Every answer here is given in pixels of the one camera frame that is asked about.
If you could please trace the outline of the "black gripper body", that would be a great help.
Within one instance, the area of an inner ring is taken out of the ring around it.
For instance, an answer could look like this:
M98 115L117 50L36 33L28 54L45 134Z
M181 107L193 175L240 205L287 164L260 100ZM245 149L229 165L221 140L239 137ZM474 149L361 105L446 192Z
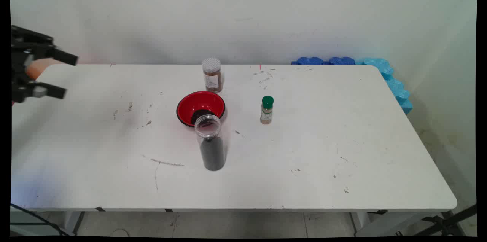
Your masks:
M31 63L53 56L52 37L14 25L11 27L11 86L14 103L22 103L33 96L34 88L38 85L27 74Z

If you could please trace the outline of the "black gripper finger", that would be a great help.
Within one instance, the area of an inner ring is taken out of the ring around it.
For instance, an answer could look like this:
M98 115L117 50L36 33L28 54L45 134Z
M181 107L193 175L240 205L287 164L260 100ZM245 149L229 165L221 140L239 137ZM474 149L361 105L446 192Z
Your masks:
M78 63L78 56L59 50L54 44L38 45L38 58L53 59L72 66Z
M66 88L31 80L17 84L17 102L23 103L29 97L42 98L44 96L63 99L66 91Z

